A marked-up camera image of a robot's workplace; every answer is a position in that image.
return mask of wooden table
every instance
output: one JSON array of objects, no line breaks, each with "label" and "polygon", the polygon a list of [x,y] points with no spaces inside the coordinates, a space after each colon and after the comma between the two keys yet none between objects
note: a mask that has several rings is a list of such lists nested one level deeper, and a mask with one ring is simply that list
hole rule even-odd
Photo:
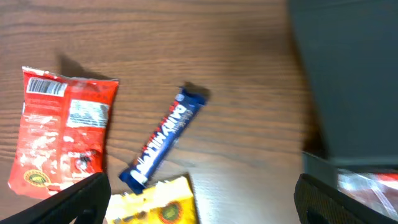
[{"label": "wooden table", "polygon": [[177,87],[208,88],[155,180],[188,171],[202,223],[299,222],[293,192],[313,123],[284,0],[0,1],[0,219],[38,202],[7,186],[22,65],[120,79],[106,145],[114,192]]}]

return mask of red packaging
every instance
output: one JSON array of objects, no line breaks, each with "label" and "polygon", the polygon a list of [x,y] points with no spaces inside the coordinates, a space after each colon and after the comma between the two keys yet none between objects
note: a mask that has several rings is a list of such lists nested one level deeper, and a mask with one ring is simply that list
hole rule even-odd
[{"label": "red packaging", "polygon": [[16,194],[45,199],[103,170],[119,82],[22,70],[25,103],[8,184]]}]

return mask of crumpled plastic wrapper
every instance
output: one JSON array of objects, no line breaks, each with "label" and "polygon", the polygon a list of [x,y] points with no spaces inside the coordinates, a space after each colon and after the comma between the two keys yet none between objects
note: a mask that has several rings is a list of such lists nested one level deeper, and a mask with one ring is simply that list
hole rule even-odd
[{"label": "crumpled plastic wrapper", "polygon": [[398,175],[357,174],[340,170],[338,190],[398,221]]},{"label": "crumpled plastic wrapper", "polygon": [[195,199],[188,180],[158,182],[140,195],[112,195],[105,215],[108,224],[194,224]]}]

